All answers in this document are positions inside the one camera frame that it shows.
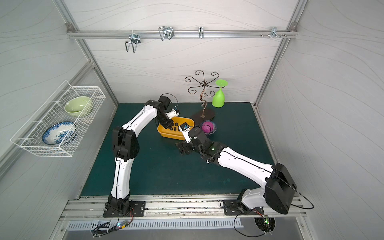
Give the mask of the yellow plastic storage box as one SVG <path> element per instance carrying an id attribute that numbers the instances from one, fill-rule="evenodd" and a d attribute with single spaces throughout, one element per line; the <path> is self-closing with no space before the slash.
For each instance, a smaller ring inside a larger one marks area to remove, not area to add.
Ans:
<path id="1" fill-rule="evenodd" d="M 170 138 L 170 139 L 181 140 L 181 141 L 185 140 L 183 134 L 179 130 L 179 126 L 183 123 L 187 123 L 189 126 L 194 126 L 195 122 L 192 119 L 184 118 L 184 117 L 174 117 L 172 118 L 172 120 L 174 121 L 172 126 L 173 128 L 172 131 L 170 131 L 170 129 L 165 129 L 163 126 L 159 125 L 157 127 L 158 132 L 164 138 Z"/>

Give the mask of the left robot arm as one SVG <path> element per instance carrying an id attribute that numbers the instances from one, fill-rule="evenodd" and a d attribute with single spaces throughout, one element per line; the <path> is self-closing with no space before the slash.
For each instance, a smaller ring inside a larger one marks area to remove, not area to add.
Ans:
<path id="1" fill-rule="evenodd" d="M 168 111 L 171 100 L 162 94 L 157 101 L 148 100 L 141 111 L 122 127 L 113 130 L 113 151 L 116 164 L 113 188 L 106 209 L 126 215 L 129 211 L 130 176 L 133 162 L 140 151 L 138 136 L 140 132 L 156 119 L 164 128 L 173 126 L 173 117 L 179 115 L 178 109 Z"/>

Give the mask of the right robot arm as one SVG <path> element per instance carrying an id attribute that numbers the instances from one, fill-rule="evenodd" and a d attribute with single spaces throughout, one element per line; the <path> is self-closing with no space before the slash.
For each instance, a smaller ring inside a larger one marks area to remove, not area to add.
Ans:
<path id="1" fill-rule="evenodd" d="M 268 206 L 279 214 L 288 214 L 297 186 L 284 165 L 272 166 L 247 158 L 225 144 L 212 142 L 199 127 L 182 125 L 179 131 L 185 138 L 177 144 L 181 154 L 196 152 L 208 164 L 231 169 L 260 186 L 241 191 L 235 201 L 240 213 Z"/>

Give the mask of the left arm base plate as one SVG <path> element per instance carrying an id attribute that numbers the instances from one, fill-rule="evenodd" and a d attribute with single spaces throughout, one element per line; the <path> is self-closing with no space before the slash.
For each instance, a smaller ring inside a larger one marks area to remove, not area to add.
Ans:
<path id="1" fill-rule="evenodd" d="M 120 209 L 113 208 L 111 203 L 106 203 L 103 217 L 104 218 L 122 218 L 130 217 L 143 217 L 145 212 L 145 201 L 129 201 L 123 203 Z"/>

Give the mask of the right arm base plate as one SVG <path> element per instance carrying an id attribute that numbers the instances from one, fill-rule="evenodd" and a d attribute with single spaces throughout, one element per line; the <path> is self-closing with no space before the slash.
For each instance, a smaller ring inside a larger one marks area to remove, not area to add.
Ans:
<path id="1" fill-rule="evenodd" d="M 262 207 L 256 207 L 249 209 L 242 203 L 238 203 L 236 200 L 222 200 L 220 207 L 224 210 L 226 216 L 241 215 L 264 215 L 264 209 Z"/>

